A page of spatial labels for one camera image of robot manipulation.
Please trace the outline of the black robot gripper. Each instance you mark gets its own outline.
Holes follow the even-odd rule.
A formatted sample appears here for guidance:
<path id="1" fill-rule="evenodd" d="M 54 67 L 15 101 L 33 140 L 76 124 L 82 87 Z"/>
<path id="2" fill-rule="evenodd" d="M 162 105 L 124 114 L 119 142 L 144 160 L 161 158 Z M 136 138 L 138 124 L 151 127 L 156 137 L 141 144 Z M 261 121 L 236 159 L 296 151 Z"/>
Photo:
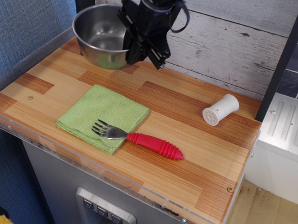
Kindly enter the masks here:
<path id="1" fill-rule="evenodd" d="M 157 69 L 162 69 L 171 56 L 168 32 L 182 32 L 190 20 L 184 0 L 121 2 L 118 16 L 126 26 L 123 49 L 127 50 L 127 64 L 134 65 L 149 58 Z"/>

